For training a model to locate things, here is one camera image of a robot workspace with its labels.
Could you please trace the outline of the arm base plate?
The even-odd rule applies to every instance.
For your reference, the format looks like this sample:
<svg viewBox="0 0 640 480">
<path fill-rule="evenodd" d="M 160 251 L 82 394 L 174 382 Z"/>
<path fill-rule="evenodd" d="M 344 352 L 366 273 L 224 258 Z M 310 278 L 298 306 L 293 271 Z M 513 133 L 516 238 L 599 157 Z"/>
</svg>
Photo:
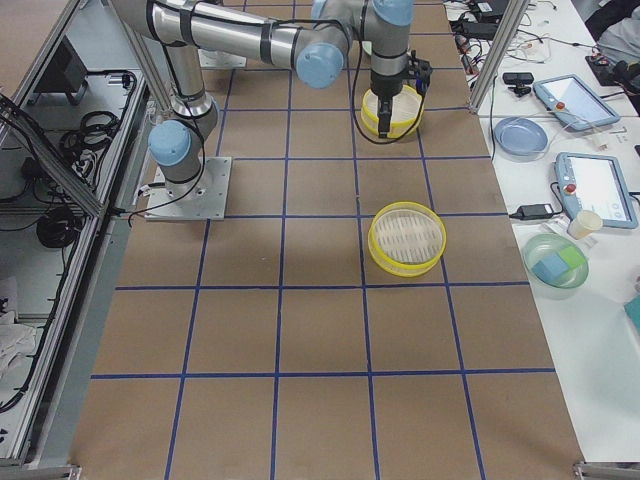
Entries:
<svg viewBox="0 0 640 480">
<path fill-rule="evenodd" d="M 201 221 L 225 218 L 231 157 L 207 157 L 198 182 L 178 185 L 166 182 L 160 167 L 154 181 L 163 186 L 149 194 L 144 216 L 149 221 Z"/>
</svg>

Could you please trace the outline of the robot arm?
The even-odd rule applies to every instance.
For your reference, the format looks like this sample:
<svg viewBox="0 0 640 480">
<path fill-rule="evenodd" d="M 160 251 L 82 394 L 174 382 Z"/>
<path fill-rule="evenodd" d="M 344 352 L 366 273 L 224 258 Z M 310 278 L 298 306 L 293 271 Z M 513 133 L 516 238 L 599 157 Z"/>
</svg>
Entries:
<svg viewBox="0 0 640 480">
<path fill-rule="evenodd" d="M 133 31 L 162 46 L 172 109 L 184 119 L 217 122 L 199 63 L 202 50 L 288 68 L 306 85 L 324 89 L 345 67 L 353 41 L 368 41 L 382 138 L 389 134 L 393 98 L 420 69 L 409 49 L 411 1 L 316 1 L 308 28 L 299 20 L 260 17 L 208 1 L 116 1 L 113 7 Z"/>
</svg>

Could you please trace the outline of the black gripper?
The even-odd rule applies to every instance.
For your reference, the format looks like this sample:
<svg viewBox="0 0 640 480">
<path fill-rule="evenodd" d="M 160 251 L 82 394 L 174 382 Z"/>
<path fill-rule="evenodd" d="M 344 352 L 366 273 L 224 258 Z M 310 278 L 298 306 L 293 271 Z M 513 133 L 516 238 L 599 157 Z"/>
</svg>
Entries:
<svg viewBox="0 0 640 480">
<path fill-rule="evenodd" d="M 370 88 L 378 97 L 378 137 L 387 138 L 391 124 L 391 99 L 402 90 L 407 67 L 407 50 L 397 54 L 371 51 Z"/>
</svg>

